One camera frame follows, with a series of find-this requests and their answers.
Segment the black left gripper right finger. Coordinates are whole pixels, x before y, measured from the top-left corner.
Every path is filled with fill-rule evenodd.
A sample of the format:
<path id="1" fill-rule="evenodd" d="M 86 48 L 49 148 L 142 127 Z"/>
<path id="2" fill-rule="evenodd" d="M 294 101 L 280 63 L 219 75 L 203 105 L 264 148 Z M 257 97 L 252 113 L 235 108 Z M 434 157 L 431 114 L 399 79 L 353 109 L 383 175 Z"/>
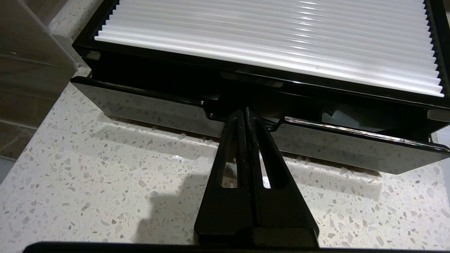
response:
<path id="1" fill-rule="evenodd" d="M 257 246 L 318 246 L 318 225 L 263 120 L 246 109 L 252 240 Z"/>

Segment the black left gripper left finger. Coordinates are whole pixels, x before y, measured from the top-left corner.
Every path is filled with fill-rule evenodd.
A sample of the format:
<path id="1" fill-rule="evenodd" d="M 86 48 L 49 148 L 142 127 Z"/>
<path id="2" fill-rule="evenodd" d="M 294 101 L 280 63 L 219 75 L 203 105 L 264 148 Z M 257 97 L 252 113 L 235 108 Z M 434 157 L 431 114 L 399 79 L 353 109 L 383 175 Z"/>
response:
<path id="1" fill-rule="evenodd" d="M 239 243 L 252 226 L 246 129 L 241 110 L 228 118 L 194 225 L 198 243 Z M 237 165 L 237 187 L 222 186 L 229 155 Z"/>

